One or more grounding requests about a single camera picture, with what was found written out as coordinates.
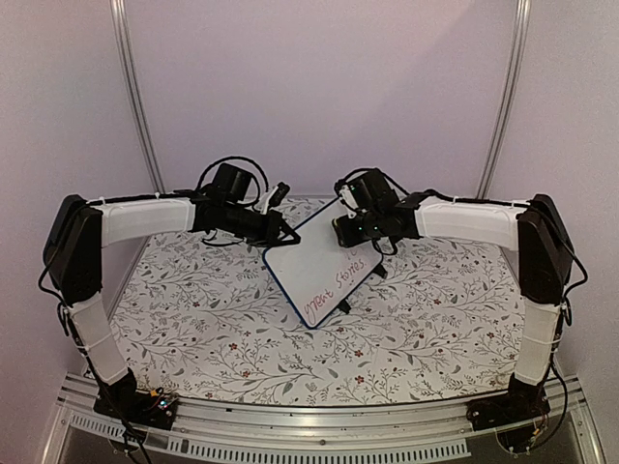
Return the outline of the small blue-framed whiteboard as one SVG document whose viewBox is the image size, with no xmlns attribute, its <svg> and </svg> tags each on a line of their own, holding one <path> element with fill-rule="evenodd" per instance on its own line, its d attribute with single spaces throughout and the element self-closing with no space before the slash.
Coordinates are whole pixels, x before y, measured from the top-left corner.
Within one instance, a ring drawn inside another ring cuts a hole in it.
<svg viewBox="0 0 619 464">
<path fill-rule="evenodd" d="M 383 262 L 370 243 L 339 246 L 332 220 L 345 214 L 332 199 L 301 221 L 301 242 L 270 247 L 263 262 L 304 326 L 317 328 Z"/>
</svg>

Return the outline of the aluminium frame post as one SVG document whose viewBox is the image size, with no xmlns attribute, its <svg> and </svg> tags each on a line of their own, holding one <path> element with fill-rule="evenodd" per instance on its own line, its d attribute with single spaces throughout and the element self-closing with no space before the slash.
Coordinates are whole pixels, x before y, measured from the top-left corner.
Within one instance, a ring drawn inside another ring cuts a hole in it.
<svg viewBox="0 0 619 464">
<path fill-rule="evenodd" d="M 483 166 L 480 182 L 476 190 L 477 199 L 486 199 L 501 155 L 510 116 L 516 97 L 516 90 L 521 72 L 526 48 L 528 27 L 531 14 L 530 0 L 517 0 L 514 20 L 514 30 L 508 65 L 503 84 L 498 111 L 489 140 L 486 160 Z"/>
<path fill-rule="evenodd" d="M 121 71 L 126 85 L 140 150 L 144 157 L 146 170 L 154 191 L 164 192 L 165 186 L 162 171 L 157 159 L 143 98 L 140 92 L 137 68 L 133 56 L 126 2 L 123 0 L 111 0 L 109 5 Z"/>
</svg>

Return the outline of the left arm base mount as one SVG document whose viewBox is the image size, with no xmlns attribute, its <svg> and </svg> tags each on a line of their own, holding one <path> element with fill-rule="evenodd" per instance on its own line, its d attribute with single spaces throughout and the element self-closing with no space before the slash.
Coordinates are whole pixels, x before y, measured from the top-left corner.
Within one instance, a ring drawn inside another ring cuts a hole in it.
<svg viewBox="0 0 619 464">
<path fill-rule="evenodd" d="M 175 421 L 179 396 L 164 392 L 137 391 L 134 388 L 100 389 L 94 412 L 114 419 L 124 419 L 131 424 L 170 430 Z"/>
</svg>

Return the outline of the right aluminium frame post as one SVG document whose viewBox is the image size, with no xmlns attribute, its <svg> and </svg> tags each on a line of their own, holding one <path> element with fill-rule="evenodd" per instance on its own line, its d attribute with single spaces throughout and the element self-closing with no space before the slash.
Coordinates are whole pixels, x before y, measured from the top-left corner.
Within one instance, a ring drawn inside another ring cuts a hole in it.
<svg viewBox="0 0 619 464">
<path fill-rule="evenodd" d="M 516 90 L 521 72 L 526 48 L 528 27 L 531 14 L 530 0 L 517 0 L 514 20 L 514 30 L 508 65 L 503 84 L 498 111 L 489 140 L 486 160 L 483 166 L 480 182 L 476 190 L 477 199 L 486 199 L 501 155 L 510 116 L 516 97 Z"/>
</svg>

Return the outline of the front aluminium rail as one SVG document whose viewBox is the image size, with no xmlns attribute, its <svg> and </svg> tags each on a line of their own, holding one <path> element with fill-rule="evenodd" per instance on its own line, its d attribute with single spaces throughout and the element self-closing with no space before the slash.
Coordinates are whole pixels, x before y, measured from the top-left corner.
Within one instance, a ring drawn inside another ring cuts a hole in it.
<svg viewBox="0 0 619 464">
<path fill-rule="evenodd" d="M 58 393 L 44 463 L 603 463 L 578 379 L 545 387 L 550 414 L 477 430 L 468 400 L 284 407 L 182 398 L 168 430 L 125 440 L 94 410 L 97 386 L 70 374 Z"/>
</svg>

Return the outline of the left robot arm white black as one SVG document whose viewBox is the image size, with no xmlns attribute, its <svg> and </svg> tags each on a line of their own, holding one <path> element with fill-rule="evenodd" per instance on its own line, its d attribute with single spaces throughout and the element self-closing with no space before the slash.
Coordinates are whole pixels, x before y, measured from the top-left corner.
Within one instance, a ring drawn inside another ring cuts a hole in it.
<svg viewBox="0 0 619 464">
<path fill-rule="evenodd" d="M 251 247 L 288 247 L 300 235 L 273 206 L 256 211 L 215 194 L 176 190 L 88 200 L 73 193 L 58 207 L 44 242 L 38 285 L 85 358 L 107 405 L 124 420 L 143 412 L 135 375 L 111 328 L 110 252 L 168 233 L 222 231 Z"/>
</svg>

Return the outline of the left aluminium frame post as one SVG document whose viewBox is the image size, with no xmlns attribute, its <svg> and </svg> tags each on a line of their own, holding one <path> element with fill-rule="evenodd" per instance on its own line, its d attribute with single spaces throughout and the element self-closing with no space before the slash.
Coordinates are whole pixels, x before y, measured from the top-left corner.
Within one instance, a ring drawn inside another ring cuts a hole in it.
<svg viewBox="0 0 619 464">
<path fill-rule="evenodd" d="M 140 150 L 144 157 L 146 170 L 154 191 L 164 192 L 165 186 L 162 171 L 157 159 L 143 98 L 140 92 L 137 68 L 133 56 L 126 2 L 123 0 L 111 0 L 109 5 L 121 71 L 126 85 Z"/>
</svg>

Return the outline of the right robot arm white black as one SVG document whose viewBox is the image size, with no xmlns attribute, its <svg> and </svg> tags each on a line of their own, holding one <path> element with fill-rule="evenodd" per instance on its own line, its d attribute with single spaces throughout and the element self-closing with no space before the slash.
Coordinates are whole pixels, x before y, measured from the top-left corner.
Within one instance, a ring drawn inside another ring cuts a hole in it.
<svg viewBox="0 0 619 464">
<path fill-rule="evenodd" d="M 572 322 L 572 269 L 582 265 L 553 200 L 545 194 L 512 202 L 469 199 L 433 189 L 398 197 L 390 188 L 352 185 L 340 185 L 336 193 L 347 210 L 333 221 L 341 247 L 432 238 L 481 242 L 506 252 L 524 307 L 516 367 L 506 393 L 471 402 L 468 413 L 507 421 L 548 413 L 545 381 L 563 327 Z"/>
</svg>

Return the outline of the floral patterned table mat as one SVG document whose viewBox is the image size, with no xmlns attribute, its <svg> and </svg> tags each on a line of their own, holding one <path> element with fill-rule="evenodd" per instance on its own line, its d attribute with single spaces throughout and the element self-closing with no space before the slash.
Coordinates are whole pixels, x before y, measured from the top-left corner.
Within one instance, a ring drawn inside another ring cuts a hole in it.
<svg viewBox="0 0 619 464">
<path fill-rule="evenodd" d="M 439 400 L 507 387 L 524 307 L 496 246 L 400 244 L 385 280 L 310 330 L 259 249 L 152 237 L 111 321 L 145 390 L 269 405 Z"/>
</svg>

